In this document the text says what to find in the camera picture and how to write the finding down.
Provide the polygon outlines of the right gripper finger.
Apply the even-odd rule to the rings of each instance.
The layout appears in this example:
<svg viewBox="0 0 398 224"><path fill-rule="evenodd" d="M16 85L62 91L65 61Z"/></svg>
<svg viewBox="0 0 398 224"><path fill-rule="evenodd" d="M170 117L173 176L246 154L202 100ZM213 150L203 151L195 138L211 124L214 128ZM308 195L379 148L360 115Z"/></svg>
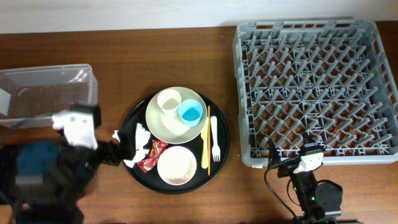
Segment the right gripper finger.
<svg viewBox="0 0 398 224"><path fill-rule="evenodd" d="M277 151L277 148L273 142L273 140L269 140L269 162L267 167L271 168L272 166L279 164L281 162L279 153Z"/></svg>
<svg viewBox="0 0 398 224"><path fill-rule="evenodd" d="M305 146L316 146L316 145L317 145L317 142L314 141L314 140L308 135L307 132L304 132L304 133L302 134L302 137L303 137L303 141L304 141L304 145L305 145Z"/></svg>

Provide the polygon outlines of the white tissue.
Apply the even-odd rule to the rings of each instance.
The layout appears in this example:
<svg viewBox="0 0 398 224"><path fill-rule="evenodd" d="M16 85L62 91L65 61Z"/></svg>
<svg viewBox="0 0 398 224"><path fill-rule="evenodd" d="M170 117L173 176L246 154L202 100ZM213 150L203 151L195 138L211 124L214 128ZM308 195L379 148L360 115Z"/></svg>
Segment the white tissue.
<svg viewBox="0 0 398 224"><path fill-rule="evenodd" d="M127 165L129 168L133 168L134 164L144 160L146 156L149 154L149 149L139 148L136 150L136 154L131 160L123 160L124 164Z"/></svg>
<svg viewBox="0 0 398 224"><path fill-rule="evenodd" d="M143 154L145 157L150 152L150 149L146 149L144 146L149 142L151 133L147 131L141 123L136 124L134 133L134 148L136 154Z"/></svg>

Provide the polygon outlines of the red snack wrapper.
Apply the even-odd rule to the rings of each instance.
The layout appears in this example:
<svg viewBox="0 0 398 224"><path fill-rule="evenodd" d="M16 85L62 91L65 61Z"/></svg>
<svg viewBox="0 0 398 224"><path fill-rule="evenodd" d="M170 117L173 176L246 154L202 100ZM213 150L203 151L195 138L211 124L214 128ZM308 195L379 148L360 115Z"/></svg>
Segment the red snack wrapper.
<svg viewBox="0 0 398 224"><path fill-rule="evenodd" d="M147 159L144 159L137 163L138 167L141 169L141 171L143 171L143 173L150 171L157 165L159 157L166 150L167 146L168 143L166 142L160 140L152 141L152 149Z"/></svg>

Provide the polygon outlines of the cream cup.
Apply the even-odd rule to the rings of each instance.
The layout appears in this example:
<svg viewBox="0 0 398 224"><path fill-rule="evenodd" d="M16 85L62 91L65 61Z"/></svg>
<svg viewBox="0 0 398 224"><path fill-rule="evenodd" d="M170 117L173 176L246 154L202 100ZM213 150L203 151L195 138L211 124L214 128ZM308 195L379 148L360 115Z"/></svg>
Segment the cream cup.
<svg viewBox="0 0 398 224"><path fill-rule="evenodd" d="M182 102L182 97L177 90L168 88L162 90L157 97L157 104L164 115L176 117L178 115L178 107Z"/></svg>

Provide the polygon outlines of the small pink bowl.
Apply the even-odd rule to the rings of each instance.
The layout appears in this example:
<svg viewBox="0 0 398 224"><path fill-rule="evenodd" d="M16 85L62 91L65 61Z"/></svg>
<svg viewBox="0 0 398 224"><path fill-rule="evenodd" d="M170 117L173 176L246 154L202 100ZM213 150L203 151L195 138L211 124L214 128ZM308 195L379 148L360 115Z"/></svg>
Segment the small pink bowl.
<svg viewBox="0 0 398 224"><path fill-rule="evenodd" d="M189 182L197 170L193 152L182 146L166 149L159 157L157 170L160 178L169 185L183 185Z"/></svg>

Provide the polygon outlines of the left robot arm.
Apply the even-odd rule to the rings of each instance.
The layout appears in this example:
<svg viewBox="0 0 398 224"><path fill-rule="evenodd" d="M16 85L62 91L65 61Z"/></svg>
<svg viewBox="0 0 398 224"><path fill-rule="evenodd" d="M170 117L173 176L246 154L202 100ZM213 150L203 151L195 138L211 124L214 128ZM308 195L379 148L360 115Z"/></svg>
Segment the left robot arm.
<svg viewBox="0 0 398 224"><path fill-rule="evenodd" d="M78 201L105 159L95 137L99 105L71 105L52 115L60 140L1 149L1 201L13 223L83 223Z"/></svg>

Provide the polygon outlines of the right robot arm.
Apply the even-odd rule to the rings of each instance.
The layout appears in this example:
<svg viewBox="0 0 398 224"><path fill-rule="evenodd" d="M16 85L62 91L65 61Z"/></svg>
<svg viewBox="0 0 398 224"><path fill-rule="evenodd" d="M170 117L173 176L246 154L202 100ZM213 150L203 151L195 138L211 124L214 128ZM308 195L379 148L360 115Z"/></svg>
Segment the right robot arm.
<svg viewBox="0 0 398 224"><path fill-rule="evenodd" d="M342 186L330 180L317 180L314 171L323 165L325 145L314 141L307 133L302 134L304 144L295 157L282 160L273 141L269 143L269 162L264 175L277 170L279 178L289 177L298 205L299 217L283 201L279 202L293 215L294 223L337 223L341 215Z"/></svg>

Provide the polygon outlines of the grey dishwasher rack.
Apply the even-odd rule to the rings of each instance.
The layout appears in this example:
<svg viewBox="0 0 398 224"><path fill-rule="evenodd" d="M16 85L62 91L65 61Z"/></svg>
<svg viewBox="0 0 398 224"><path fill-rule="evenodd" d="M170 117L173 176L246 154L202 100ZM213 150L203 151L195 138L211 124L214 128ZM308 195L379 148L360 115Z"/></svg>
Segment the grey dishwasher rack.
<svg viewBox="0 0 398 224"><path fill-rule="evenodd" d="M326 165L397 160L397 87L373 21L237 26L233 40L241 160L265 167L269 143L294 157L303 134Z"/></svg>

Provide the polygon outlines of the clear plastic bin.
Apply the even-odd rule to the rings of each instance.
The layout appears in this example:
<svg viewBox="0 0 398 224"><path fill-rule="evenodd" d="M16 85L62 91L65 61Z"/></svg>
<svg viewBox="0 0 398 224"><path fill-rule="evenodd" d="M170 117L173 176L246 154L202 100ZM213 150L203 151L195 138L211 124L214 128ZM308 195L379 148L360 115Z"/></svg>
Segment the clear plastic bin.
<svg viewBox="0 0 398 224"><path fill-rule="evenodd" d="M1 126L7 128L37 115L23 127L51 126L51 116L45 113L98 102L98 81L88 64L1 70L1 89L11 94L8 115L1 114Z"/></svg>

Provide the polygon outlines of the white plastic fork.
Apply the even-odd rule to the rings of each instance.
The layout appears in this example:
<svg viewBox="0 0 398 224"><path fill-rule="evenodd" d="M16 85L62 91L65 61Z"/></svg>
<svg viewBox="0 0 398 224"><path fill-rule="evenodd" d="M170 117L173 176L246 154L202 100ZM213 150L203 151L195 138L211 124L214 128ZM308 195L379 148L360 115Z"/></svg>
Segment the white plastic fork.
<svg viewBox="0 0 398 224"><path fill-rule="evenodd" d="M211 127L211 134L213 138L213 146L211 148L211 152L213 155L213 161L219 162L221 157L220 147L218 145L218 119L216 116L210 117L210 127Z"/></svg>

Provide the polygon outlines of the yellow plastic knife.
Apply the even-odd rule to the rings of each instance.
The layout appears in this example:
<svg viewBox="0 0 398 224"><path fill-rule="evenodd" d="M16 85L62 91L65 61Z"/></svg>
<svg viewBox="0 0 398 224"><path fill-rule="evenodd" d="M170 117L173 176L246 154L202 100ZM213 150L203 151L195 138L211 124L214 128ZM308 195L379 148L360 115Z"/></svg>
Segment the yellow plastic knife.
<svg viewBox="0 0 398 224"><path fill-rule="evenodd" d="M200 134L203 140L203 150L201 156L201 168L207 169L208 168L208 118L205 118L205 125Z"/></svg>

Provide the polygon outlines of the white label on bin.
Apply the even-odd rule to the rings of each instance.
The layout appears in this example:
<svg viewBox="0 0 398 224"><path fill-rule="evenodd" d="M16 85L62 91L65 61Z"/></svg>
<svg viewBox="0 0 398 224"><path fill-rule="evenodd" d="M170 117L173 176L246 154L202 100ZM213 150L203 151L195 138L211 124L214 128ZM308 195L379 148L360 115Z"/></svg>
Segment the white label on bin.
<svg viewBox="0 0 398 224"><path fill-rule="evenodd" d="M0 89L0 113L4 116L8 115L11 94Z"/></svg>

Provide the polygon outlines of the wooden chopstick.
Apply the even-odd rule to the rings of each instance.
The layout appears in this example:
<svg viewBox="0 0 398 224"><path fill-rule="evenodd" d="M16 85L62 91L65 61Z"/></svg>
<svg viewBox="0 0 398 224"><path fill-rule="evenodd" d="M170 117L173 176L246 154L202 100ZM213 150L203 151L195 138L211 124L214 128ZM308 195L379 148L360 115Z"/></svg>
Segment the wooden chopstick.
<svg viewBox="0 0 398 224"><path fill-rule="evenodd" d="M210 145L211 145L211 139L210 139L210 105L207 106L207 122L208 122L208 128L207 128L207 147L208 147L208 176L210 176L211 173L211 152L210 152Z"/></svg>

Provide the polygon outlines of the large beige plate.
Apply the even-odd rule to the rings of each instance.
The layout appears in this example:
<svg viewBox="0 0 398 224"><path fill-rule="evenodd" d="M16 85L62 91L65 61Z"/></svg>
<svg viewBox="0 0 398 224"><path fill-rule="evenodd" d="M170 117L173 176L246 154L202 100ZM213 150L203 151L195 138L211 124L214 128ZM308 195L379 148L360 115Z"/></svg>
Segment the large beige plate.
<svg viewBox="0 0 398 224"><path fill-rule="evenodd" d="M197 92L189 88L180 86L174 86L170 88L177 90L180 93L182 97L182 102L189 99L197 100L200 102L203 107L203 114L200 122L196 126L190 128L183 124L183 121L179 115L177 115L176 117L164 115L164 113L157 104L157 97L160 93L158 92L150 100L146 109L147 127L149 128L149 131L161 141L171 144L186 143L196 138L201 133L205 125L205 118L207 116L207 112L205 109L206 104L203 98Z"/></svg>

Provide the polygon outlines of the light blue cup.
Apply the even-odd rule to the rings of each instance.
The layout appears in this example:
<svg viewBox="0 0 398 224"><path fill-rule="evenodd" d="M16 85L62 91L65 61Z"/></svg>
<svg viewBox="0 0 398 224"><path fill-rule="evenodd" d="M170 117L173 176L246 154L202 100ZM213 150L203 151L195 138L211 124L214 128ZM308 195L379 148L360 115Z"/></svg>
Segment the light blue cup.
<svg viewBox="0 0 398 224"><path fill-rule="evenodd" d="M197 100L185 100L178 107L178 115L182 119L183 124L190 128L196 126L200 122L202 114L203 107Z"/></svg>

